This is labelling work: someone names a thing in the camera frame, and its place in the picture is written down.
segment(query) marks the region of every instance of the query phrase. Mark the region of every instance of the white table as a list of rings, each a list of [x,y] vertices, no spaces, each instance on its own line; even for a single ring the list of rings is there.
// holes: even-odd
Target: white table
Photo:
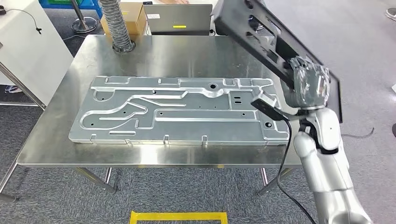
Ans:
[[[73,57],[37,0],[0,0],[8,11],[0,19],[0,84],[17,85],[38,105],[46,106]]]

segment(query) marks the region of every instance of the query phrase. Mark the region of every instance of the black bracket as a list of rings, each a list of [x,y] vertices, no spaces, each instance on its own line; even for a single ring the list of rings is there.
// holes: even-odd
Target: black bracket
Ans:
[[[221,30],[231,36],[240,46],[268,67],[291,89],[294,89],[293,70],[289,60],[296,56],[309,58],[323,65],[298,39],[279,21],[260,0],[219,0],[214,11],[214,20]],[[273,36],[268,41],[250,27],[248,19],[257,20]],[[327,106],[334,110],[342,123],[341,93],[339,79],[330,71],[330,97]]]

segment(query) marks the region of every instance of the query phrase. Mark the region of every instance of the black wire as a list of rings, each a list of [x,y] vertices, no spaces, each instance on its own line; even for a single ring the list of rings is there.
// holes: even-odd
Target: black wire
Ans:
[[[35,22],[36,30],[38,31],[39,34],[41,34],[41,30],[42,30],[42,29],[37,27],[36,19],[32,16],[32,14],[26,12],[25,10],[17,9],[17,8],[8,9],[6,12],[9,12],[9,11],[12,11],[12,10],[14,10],[14,11],[21,11],[21,12],[24,12],[24,13],[30,15],[30,17],[32,17],[33,21]]]
[[[354,139],[365,139],[373,135],[374,133],[374,128],[371,129],[370,133],[365,134],[365,135],[354,135],[354,134],[341,134],[341,137],[349,137],[349,138],[354,138]]]
[[[283,187],[281,186],[281,180],[280,180],[281,171],[282,171],[284,162],[285,162],[285,160],[286,160],[286,155],[287,155],[287,152],[288,152],[288,150],[289,150],[289,146],[290,146],[290,142],[291,142],[291,126],[290,126],[290,122],[289,122],[288,120],[284,120],[284,121],[286,122],[287,127],[289,128],[289,141],[287,142],[286,150],[285,150],[285,153],[284,153],[284,155],[283,155],[282,162],[281,162],[281,165],[280,165],[279,170],[278,170],[278,174],[277,174],[277,176],[276,176],[276,183],[278,184],[279,189],[280,189],[287,197],[289,197],[290,200],[292,200],[292,201],[301,209],[301,211],[303,211],[303,213],[308,217],[308,219],[310,220],[310,222],[313,223],[313,224],[316,224],[316,223],[315,223],[315,220],[313,220],[312,216],[311,216],[311,215],[308,213],[308,211],[300,204],[300,202],[298,202],[295,198],[293,198],[291,195],[289,195],[289,194],[283,189]]]

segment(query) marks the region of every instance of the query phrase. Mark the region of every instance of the stamped metal sheet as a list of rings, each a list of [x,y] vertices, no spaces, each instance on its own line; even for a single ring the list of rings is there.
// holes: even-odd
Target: stamped metal sheet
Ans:
[[[271,79],[99,76],[69,138],[100,144],[284,144],[287,126],[250,105],[261,91],[277,99]]]

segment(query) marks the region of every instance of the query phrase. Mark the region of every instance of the yellow sticker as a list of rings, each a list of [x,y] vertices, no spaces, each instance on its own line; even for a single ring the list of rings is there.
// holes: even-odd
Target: yellow sticker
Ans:
[[[173,25],[173,28],[186,28],[186,25]]]
[[[137,221],[185,221],[185,220],[220,220],[221,224],[228,224],[226,212],[167,212],[167,213],[137,213],[131,212],[129,224]]]

